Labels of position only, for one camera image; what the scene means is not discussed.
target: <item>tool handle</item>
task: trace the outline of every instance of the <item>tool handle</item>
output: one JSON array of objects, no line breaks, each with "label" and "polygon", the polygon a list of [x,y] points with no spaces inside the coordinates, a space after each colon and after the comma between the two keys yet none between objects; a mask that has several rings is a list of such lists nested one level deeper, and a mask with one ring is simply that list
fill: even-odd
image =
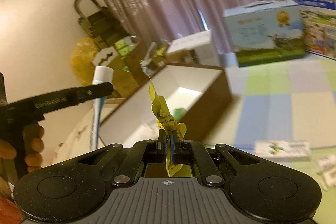
[{"label": "tool handle", "polygon": [[1,138],[16,149],[16,158],[4,160],[4,169],[7,180],[15,185],[19,179],[28,174],[28,166],[25,162],[26,155],[33,153],[32,140],[38,138],[39,124],[33,123],[28,126],[17,125],[10,132],[1,135]]}]

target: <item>green floor tile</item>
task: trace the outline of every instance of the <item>green floor tile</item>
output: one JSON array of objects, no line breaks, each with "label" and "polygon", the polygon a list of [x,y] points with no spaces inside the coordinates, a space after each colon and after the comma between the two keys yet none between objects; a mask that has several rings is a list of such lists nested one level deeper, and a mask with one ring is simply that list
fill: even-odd
[{"label": "green floor tile", "polygon": [[288,73],[288,62],[275,62],[269,64],[270,74],[285,74]]},{"label": "green floor tile", "polygon": [[320,63],[325,71],[336,71],[336,61],[329,58],[321,58]]},{"label": "green floor tile", "polygon": [[270,94],[291,93],[291,84],[288,74],[276,74],[269,76]]},{"label": "green floor tile", "polygon": [[246,95],[267,95],[270,92],[269,75],[250,75],[246,83]]},{"label": "green floor tile", "polygon": [[262,64],[248,67],[249,75],[267,75],[269,73],[270,64]]},{"label": "green floor tile", "polygon": [[336,71],[326,71],[325,74],[328,77],[331,89],[336,91]]}]

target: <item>white cap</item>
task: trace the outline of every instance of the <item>white cap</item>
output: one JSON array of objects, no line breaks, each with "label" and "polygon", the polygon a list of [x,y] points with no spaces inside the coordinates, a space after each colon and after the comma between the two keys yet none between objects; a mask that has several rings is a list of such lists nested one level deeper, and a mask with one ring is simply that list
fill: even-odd
[{"label": "white cap", "polygon": [[112,83],[113,69],[109,67],[96,66],[92,84],[110,82]]}]

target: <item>round bolt head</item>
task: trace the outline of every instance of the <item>round bolt head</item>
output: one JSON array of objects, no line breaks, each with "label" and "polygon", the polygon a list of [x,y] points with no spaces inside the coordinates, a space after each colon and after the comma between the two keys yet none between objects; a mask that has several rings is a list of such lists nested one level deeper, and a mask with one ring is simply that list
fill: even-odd
[{"label": "round bolt head", "polygon": [[217,184],[222,182],[222,178],[220,176],[215,175],[207,176],[205,180],[211,184]]},{"label": "round bolt head", "polygon": [[114,178],[114,181],[116,183],[120,183],[120,184],[123,184],[123,183],[127,183],[129,182],[131,179],[128,177],[128,176],[125,176],[125,175],[120,175],[120,176],[116,176]]}]

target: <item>yellow bag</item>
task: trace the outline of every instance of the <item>yellow bag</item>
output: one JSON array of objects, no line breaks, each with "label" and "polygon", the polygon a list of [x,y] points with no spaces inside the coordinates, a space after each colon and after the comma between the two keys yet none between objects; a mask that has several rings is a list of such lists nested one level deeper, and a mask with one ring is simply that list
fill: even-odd
[{"label": "yellow bag", "polygon": [[83,38],[71,54],[71,67],[76,78],[82,85],[92,84],[95,66],[92,61],[100,51],[92,38]]}]

